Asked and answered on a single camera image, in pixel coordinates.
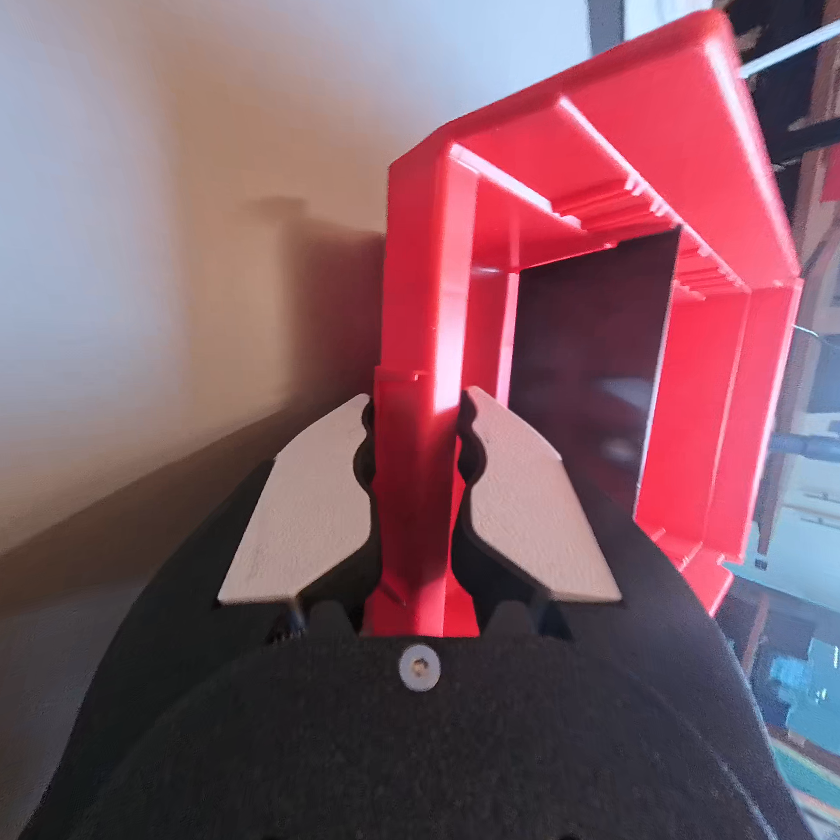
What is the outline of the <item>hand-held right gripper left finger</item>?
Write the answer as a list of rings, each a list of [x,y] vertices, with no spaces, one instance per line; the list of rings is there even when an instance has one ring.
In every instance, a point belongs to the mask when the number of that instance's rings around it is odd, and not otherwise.
[[[340,604],[353,630],[382,577],[373,401],[358,394],[274,458],[217,593],[221,606]]]

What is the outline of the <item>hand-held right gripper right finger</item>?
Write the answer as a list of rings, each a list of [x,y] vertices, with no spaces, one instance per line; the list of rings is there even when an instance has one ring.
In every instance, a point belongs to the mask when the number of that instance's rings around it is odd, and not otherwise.
[[[461,395],[464,482],[451,568],[481,634],[512,604],[533,632],[567,634],[561,604],[616,605],[623,594],[557,450],[476,385]]]

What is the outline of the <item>red plastic bin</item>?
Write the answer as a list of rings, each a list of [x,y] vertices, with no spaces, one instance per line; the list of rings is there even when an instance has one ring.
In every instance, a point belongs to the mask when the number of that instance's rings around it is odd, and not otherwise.
[[[636,521],[709,614],[746,552],[804,281],[725,14],[689,14],[449,122],[388,175],[376,636],[470,632],[448,594],[456,415],[508,399],[528,269],[679,232]]]

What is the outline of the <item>black bin divider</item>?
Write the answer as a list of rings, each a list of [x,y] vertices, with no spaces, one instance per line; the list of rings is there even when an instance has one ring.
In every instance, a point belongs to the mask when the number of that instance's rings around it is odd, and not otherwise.
[[[631,510],[643,471],[679,227],[520,275],[508,405]]]

